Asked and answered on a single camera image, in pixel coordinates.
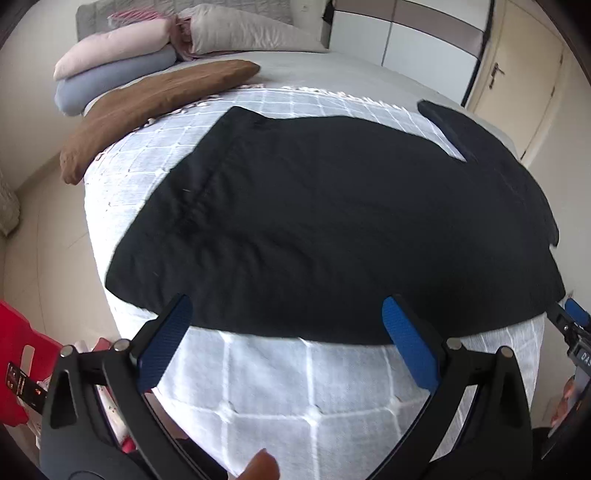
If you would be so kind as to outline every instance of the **hand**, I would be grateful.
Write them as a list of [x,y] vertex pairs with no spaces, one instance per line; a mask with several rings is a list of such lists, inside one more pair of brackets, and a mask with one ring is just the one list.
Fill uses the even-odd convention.
[[552,420],[550,420],[550,426],[554,427],[557,423],[561,422],[567,415],[568,413],[568,403],[569,403],[569,398],[572,397],[574,394],[574,377],[570,377],[569,381],[566,382],[566,384],[564,385],[564,390],[562,393],[562,400],[560,400],[560,403],[558,404],[558,407],[556,407],[556,412],[554,413],[554,416],[552,417]]
[[265,449],[258,452],[236,480],[279,480],[279,465]]

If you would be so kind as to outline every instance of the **metal screw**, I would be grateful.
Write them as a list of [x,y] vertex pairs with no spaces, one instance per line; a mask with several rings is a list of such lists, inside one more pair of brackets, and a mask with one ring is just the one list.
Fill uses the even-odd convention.
[[504,357],[511,358],[513,356],[513,350],[511,350],[511,348],[509,348],[508,346],[502,346],[501,347],[501,354]]
[[115,352],[123,352],[129,348],[129,340],[127,338],[120,338],[113,344]]
[[70,356],[73,353],[74,353],[74,347],[72,347],[71,345],[65,345],[60,350],[60,357],[65,358],[67,356]]
[[446,344],[450,350],[459,350],[462,348],[462,342],[459,338],[448,338]]

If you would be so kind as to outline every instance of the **white pillow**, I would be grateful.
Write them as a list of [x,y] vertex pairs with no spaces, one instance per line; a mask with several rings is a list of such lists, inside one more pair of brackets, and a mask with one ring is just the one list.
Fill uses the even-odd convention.
[[236,50],[326,51],[308,32],[235,8],[201,4],[181,11],[179,17],[191,17],[192,54]]

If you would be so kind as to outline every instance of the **blue gripper pad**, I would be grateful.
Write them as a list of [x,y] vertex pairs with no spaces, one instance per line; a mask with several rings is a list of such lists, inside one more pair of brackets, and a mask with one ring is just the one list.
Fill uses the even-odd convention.
[[139,392],[147,392],[158,385],[184,334],[191,325],[192,316],[191,300],[186,295],[182,295],[138,358],[137,386]]
[[415,383],[433,394],[439,385],[437,360],[392,297],[385,299],[382,304],[382,321]]
[[581,305],[573,299],[567,299],[564,303],[564,309],[581,327],[587,328],[589,325],[589,314],[583,310]]

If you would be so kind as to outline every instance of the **pink pillow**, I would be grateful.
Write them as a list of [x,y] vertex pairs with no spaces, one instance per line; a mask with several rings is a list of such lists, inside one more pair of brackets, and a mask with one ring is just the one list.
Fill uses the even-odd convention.
[[90,35],[60,58],[53,79],[61,80],[105,63],[158,51],[168,43],[170,26],[171,20],[158,18]]
[[131,25],[145,20],[153,20],[154,18],[167,18],[170,15],[165,15],[153,8],[133,8],[131,10],[123,10],[116,12],[107,17],[109,26],[113,29],[121,28],[126,25]]

